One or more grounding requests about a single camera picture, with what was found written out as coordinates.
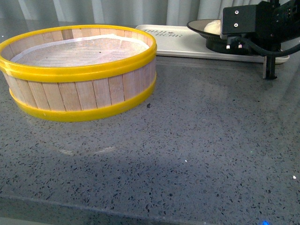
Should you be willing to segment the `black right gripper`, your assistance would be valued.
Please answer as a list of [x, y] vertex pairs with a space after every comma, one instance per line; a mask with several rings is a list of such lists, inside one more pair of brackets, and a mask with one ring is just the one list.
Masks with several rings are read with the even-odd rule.
[[286, 56], [298, 52], [300, 45], [280, 53], [268, 48], [300, 36], [300, 2], [290, 0], [280, 5], [278, 1], [276, 4], [262, 1], [257, 6], [256, 27], [259, 42], [255, 51], [264, 56], [263, 79], [276, 79], [276, 58], [273, 56]]

